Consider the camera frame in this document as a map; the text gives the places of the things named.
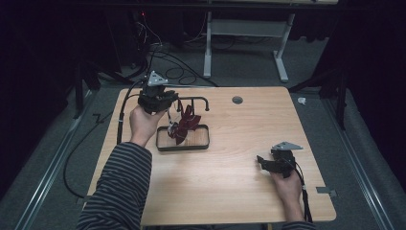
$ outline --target metal bracket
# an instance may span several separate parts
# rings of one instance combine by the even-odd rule
[[[272,147],[272,150],[302,150],[303,147],[289,143],[289,142],[281,142],[276,146]]]
[[[152,71],[151,74],[149,75],[148,79],[148,86],[158,86],[158,85],[163,85],[167,84],[168,80],[162,78],[159,76],[155,71]]]
[[[316,187],[318,194],[329,194],[330,197],[337,197],[338,194],[335,190],[331,190],[329,187]]]

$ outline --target metal rail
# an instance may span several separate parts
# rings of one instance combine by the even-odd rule
[[[95,96],[96,92],[91,92],[90,90],[87,91],[87,94],[85,96],[86,102],[84,105],[84,109],[82,110],[81,114],[79,114],[77,119],[73,121],[65,136],[63,137],[62,142],[60,143],[56,151],[54,159],[52,160],[50,166],[40,180],[36,191],[34,192],[34,195],[30,200],[30,203],[27,205],[27,208],[25,209],[23,215],[15,226],[16,230],[30,229],[31,225],[33,224],[36,214],[41,208],[42,203],[44,202],[45,197],[50,191],[60,168],[62,167],[63,163],[66,160],[66,157],[68,156],[69,152],[67,152],[66,150],[68,149],[69,144],[71,143],[75,132],[79,127],[83,115],[86,113],[90,104],[92,104],[92,102],[94,101]]]
[[[355,174],[355,178],[359,183],[365,199],[370,205],[376,223],[378,224],[380,229],[394,229],[394,226],[392,225],[392,222],[389,219],[385,208],[383,207],[379,194],[371,183],[367,173],[364,170],[364,167],[362,166],[361,161],[359,160],[354,148],[352,147],[349,136],[343,129],[340,128],[335,120],[335,111],[332,102],[330,100],[322,100],[322,103],[341,137],[341,141],[343,143],[343,146],[345,147],[347,158],[350,161],[350,165]]]

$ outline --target black device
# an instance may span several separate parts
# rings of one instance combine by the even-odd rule
[[[263,170],[271,173],[281,173],[283,178],[290,176],[290,173],[295,170],[296,161],[291,150],[271,149],[275,161],[264,160],[257,155],[258,163]]]
[[[138,104],[146,113],[159,112],[168,109],[173,102],[178,100],[178,94],[173,90],[165,91],[164,84],[168,80],[161,78],[152,71],[148,81],[140,91]]]

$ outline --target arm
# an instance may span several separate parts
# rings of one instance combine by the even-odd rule
[[[284,214],[286,216],[286,224],[283,225],[284,230],[294,229],[316,229],[315,225],[306,222],[302,212],[301,203],[299,201],[302,193],[302,184],[299,176],[292,172],[292,174],[283,178],[279,173],[272,173],[277,187],[277,192],[282,200]]]
[[[113,149],[77,229],[140,229],[152,161],[145,145],[164,114],[149,115],[140,106],[131,111],[130,142]]]

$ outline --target wrist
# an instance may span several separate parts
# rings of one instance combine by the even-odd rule
[[[140,147],[145,147],[147,145],[148,140],[149,138],[146,137],[132,136],[129,141],[136,145],[139,145]]]
[[[287,222],[305,221],[302,206],[298,200],[284,201],[283,208]]]

